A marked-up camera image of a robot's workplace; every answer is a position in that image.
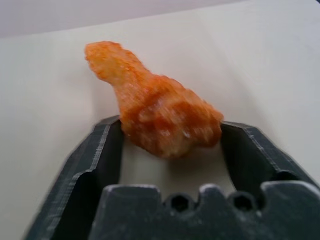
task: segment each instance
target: white table surface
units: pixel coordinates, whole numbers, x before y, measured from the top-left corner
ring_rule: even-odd
[[[57,7],[61,1],[12,2],[22,4],[23,17],[10,14],[15,6],[10,1],[0,6],[0,239],[22,237],[65,158],[96,122],[118,113],[112,88],[97,80],[84,60],[90,42],[122,43],[150,70],[212,103],[227,121],[261,128],[320,182],[320,4],[315,0],[203,0],[200,5],[155,0],[155,6],[136,0],[121,16],[115,14],[121,6],[108,6],[109,1],[88,5],[87,14],[85,0],[74,11],[68,11],[70,1],[64,10]],[[58,17],[42,20],[45,10]],[[204,153],[199,164],[187,160],[168,171],[164,162],[125,146],[122,183],[157,184],[164,196],[175,191],[196,196],[206,182],[226,194],[233,190],[219,149],[207,150],[215,161]]]

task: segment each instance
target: breaded chicken piece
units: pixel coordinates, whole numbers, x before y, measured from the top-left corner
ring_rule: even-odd
[[[135,145],[172,159],[219,141],[219,111],[176,80],[152,74],[120,44],[90,43],[85,59],[100,80],[113,86],[122,130]]]

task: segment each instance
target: fried food piece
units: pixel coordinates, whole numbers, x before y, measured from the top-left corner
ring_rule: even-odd
[[[135,145],[172,159],[219,141],[219,111],[176,80],[152,74],[120,44],[87,44],[85,59],[100,80],[113,86],[122,130]]]

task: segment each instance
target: white surface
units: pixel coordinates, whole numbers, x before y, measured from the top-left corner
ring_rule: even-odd
[[[320,181],[320,4],[315,0],[247,0],[3,38],[0,239],[22,236],[64,159],[94,123],[118,113],[112,88],[97,80],[84,60],[84,45],[101,40],[122,43],[153,72],[177,79],[215,105],[226,120],[260,127]],[[132,148],[125,151],[129,166]],[[133,151],[135,159],[145,156]],[[132,167],[122,182],[158,183],[165,193],[184,180],[191,184],[173,168],[177,177],[168,187],[170,174],[153,162]],[[223,171],[223,162],[216,166]],[[190,174],[198,179],[198,173]],[[231,190],[227,178],[204,171],[207,175],[208,182]],[[193,195],[203,180],[195,182],[187,189]]]

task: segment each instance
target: crispy coating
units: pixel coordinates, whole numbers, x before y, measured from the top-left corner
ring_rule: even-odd
[[[152,74],[120,44],[87,44],[85,59],[114,88],[123,132],[161,158],[178,158],[194,146],[214,146],[223,115],[176,80]]]

